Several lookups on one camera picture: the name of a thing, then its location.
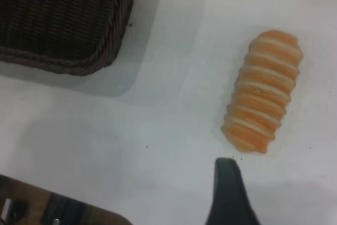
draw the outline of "brown wicker basket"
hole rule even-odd
[[[88,75],[117,57],[133,0],[0,0],[0,60]]]

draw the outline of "orange bread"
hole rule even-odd
[[[237,149],[267,152],[286,114],[302,58],[293,35],[271,30],[252,41],[221,128]]]

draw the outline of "white surface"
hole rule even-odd
[[[135,0],[116,62],[88,77],[0,64],[0,173],[134,224],[203,224],[234,156],[262,224],[337,224],[337,0]],[[220,132],[258,33],[298,36],[292,102],[268,154]]]

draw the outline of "woven texture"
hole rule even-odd
[[[133,0],[0,0],[0,60],[88,75],[111,65]]]

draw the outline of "pastry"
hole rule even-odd
[[[243,152],[267,152],[300,73],[297,38],[267,31],[254,39],[235,83],[222,132]]]

